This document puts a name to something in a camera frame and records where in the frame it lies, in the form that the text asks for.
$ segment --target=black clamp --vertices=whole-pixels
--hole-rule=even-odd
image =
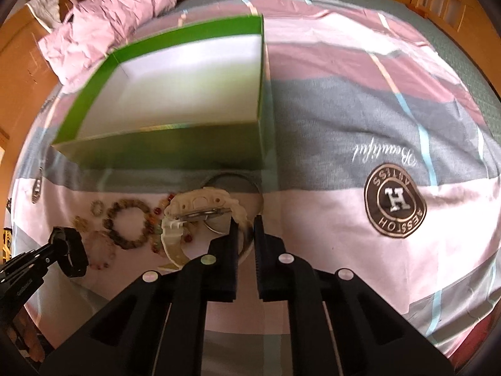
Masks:
[[[254,221],[257,288],[287,301],[294,375],[452,376],[423,335],[349,269],[313,269]]]
[[[200,374],[207,301],[236,298],[238,238],[231,220],[230,233],[182,270],[144,273],[52,352],[40,374]]]
[[[44,283],[48,267],[57,262],[68,277],[82,277],[89,264],[80,234],[70,227],[55,227],[49,242],[9,260],[0,271],[0,325],[12,322],[29,298]]]

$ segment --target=bracelet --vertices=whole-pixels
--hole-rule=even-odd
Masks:
[[[104,203],[103,201],[92,201],[91,203],[91,214],[92,216],[99,217],[104,212]]]
[[[153,210],[153,213],[155,215],[154,232],[149,236],[151,251],[162,257],[167,257],[167,255],[165,253],[165,249],[162,245],[161,240],[161,235],[163,233],[161,223],[164,217],[165,208],[170,205],[170,201],[172,200],[172,198],[174,198],[174,196],[175,194],[171,193],[167,198],[161,199],[158,206]],[[193,241],[193,236],[188,232],[183,236],[183,240],[185,241],[185,243],[190,243]]]
[[[145,219],[142,235],[139,236],[136,240],[131,241],[123,238],[114,229],[113,219],[116,218],[119,211],[132,207],[141,209],[141,211],[144,213]],[[150,213],[150,207],[139,199],[120,199],[118,202],[114,202],[111,208],[108,208],[108,210],[106,211],[106,216],[107,217],[103,219],[103,226],[108,230],[108,236],[115,243],[115,245],[123,248],[124,250],[143,246],[148,241],[148,235],[154,233],[155,231],[155,217]]]
[[[91,269],[103,270],[111,267],[116,258],[116,246],[105,231],[89,233],[82,239],[82,243]]]
[[[205,186],[211,186],[211,187],[217,188],[216,181],[219,178],[228,177],[228,176],[236,177],[236,178],[240,178],[240,179],[244,179],[244,181],[247,181],[249,184],[251,184],[252,187],[254,187],[254,189],[256,189],[257,193],[260,195],[260,206],[259,206],[259,212],[258,212],[258,214],[262,214],[262,210],[264,209],[264,206],[265,206],[265,199],[264,199],[264,197],[262,195],[261,188],[257,185],[257,183],[254,180],[252,180],[247,175],[241,174],[239,172],[232,172],[232,171],[219,172],[219,173],[215,174],[214,176],[212,176],[211,178],[209,178],[206,181],[204,181],[204,183],[202,183],[201,187],[204,188]],[[226,235],[227,234],[226,232],[218,231],[217,229],[215,229],[212,226],[210,226],[210,224],[209,224],[209,222],[207,220],[204,221],[204,225],[211,232],[216,233],[216,235]]]
[[[80,233],[87,233],[90,230],[89,221],[78,215],[71,220],[71,225]]]

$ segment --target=bedsheet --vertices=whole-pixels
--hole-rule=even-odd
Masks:
[[[227,0],[181,8],[141,27],[134,38],[248,13],[265,17],[275,106],[277,187],[265,193],[266,231],[315,268],[352,268],[452,354],[501,297],[501,149],[477,104],[414,27],[336,0]],[[127,195],[154,206],[166,193],[195,189],[214,173],[79,169],[49,146],[75,96],[59,95],[41,112],[23,150],[13,184],[14,253],[44,244],[52,226],[69,226],[74,215],[87,217],[96,198],[110,203]],[[420,228],[403,240],[378,233],[365,213],[364,184],[384,162],[411,175],[428,208]],[[42,198],[32,204],[40,167]],[[246,173],[264,184],[258,171]],[[240,267],[237,301],[208,308],[208,373],[290,373],[286,306],[257,300],[252,260]],[[143,271],[164,262],[149,248],[117,250],[113,267],[89,270],[78,283],[53,267],[28,310],[58,345]],[[73,311],[63,312],[67,303]],[[221,346],[225,357],[216,349]]]

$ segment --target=wooden bed frame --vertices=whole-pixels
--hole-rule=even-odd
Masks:
[[[454,40],[501,96],[501,39],[477,0],[412,0]]]

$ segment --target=metal ring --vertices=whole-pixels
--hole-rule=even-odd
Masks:
[[[244,175],[244,174],[241,174],[239,172],[230,172],[230,171],[226,171],[226,172],[219,172],[215,175],[213,175],[211,178],[207,179],[206,181],[204,181],[204,183],[202,183],[202,188],[204,188],[205,186],[211,186],[211,182],[215,181],[216,179],[218,178],[221,178],[221,177],[225,177],[225,176],[236,176],[238,178],[243,178],[245,181],[249,182],[254,188],[257,189],[257,193],[261,196],[261,207],[259,208],[259,212],[257,213],[258,215],[262,214],[262,210],[265,206],[265,199],[264,197],[262,196],[262,191],[261,191],[261,188],[257,185],[257,183],[255,181],[253,181],[252,179],[250,179],[248,176]],[[226,235],[226,232],[220,232],[216,229],[214,229],[213,227],[211,227],[207,221],[204,221],[204,225],[212,232],[216,233],[216,235]]]
[[[231,172],[231,171],[225,171],[225,172],[219,172],[212,176],[211,178],[207,179],[202,183],[202,188],[206,186],[211,186],[211,183],[214,182],[216,179],[225,177],[225,176],[235,176],[238,178],[243,178],[245,181],[249,182],[254,188],[256,188],[257,193],[261,196],[261,206],[259,208],[259,212],[257,214],[262,214],[262,210],[264,209],[265,206],[265,199],[262,195],[261,188],[257,185],[255,181],[250,179],[248,176],[241,174],[239,172]],[[207,220],[204,221],[204,225],[212,232],[216,233],[217,235],[226,235],[226,232],[220,232],[213,227],[211,227],[208,223]],[[242,250],[239,253],[239,263],[243,262],[246,257],[249,255],[252,247],[252,243],[254,241],[254,238],[252,236],[252,230],[249,228],[249,230],[245,230],[243,232],[244,235],[244,244],[242,245]]]

